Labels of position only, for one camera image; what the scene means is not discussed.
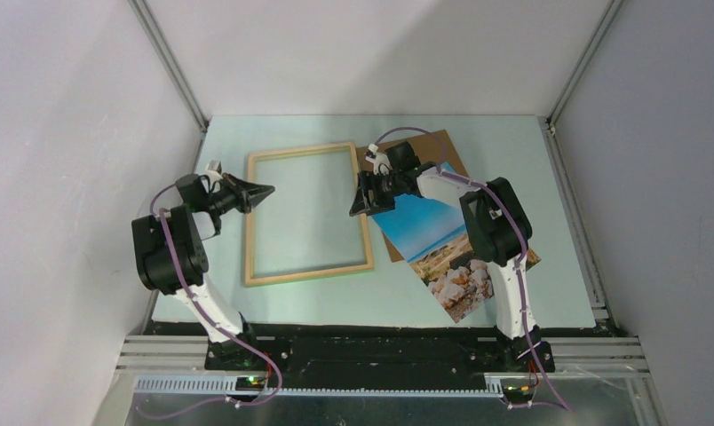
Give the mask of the seaside landscape photo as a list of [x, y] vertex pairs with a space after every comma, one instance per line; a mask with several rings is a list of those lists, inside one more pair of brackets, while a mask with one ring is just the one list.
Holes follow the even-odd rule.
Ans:
[[394, 210], [369, 217], [454, 322], [487, 300], [496, 304], [488, 265], [474, 255], [459, 209], [404, 194]]

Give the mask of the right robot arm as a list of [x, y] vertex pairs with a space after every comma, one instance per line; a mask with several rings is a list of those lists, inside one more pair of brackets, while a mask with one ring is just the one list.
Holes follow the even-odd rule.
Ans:
[[391, 211], [396, 197], [404, 194], [459, 209], [472, 251], [488, 265], [495, 290], [496, 328], [502, 336], [498, 362], [507, 370], [521, 370], [533, 358], [540, 337], [526, 280], [532, 228], [510, 182], [498, 177], [481, 184], [435, 162], [420, 162], [407, 141], [385, 151], [372, 144], [365, 157], [372, 168], [357, 175], [350, 216]]

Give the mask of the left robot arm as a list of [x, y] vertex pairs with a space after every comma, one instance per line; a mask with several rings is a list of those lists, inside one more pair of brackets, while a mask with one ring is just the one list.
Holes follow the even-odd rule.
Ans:
[[221, 217], [231, 210], [249, 214], [275, 192], [272, 185], [256, 184], [224, 172], [189, 174], [173, 185], [181, 203], [131, 221], [136, 268], [149, 290], [179, 300], [206, 330], [211, 352], [240, 369], [251, 369], [261, 358], [243, 315], [220, 303], [207, 281], [209, 259], [194, 216], [210, 219], [212, 236], [220, 235]]

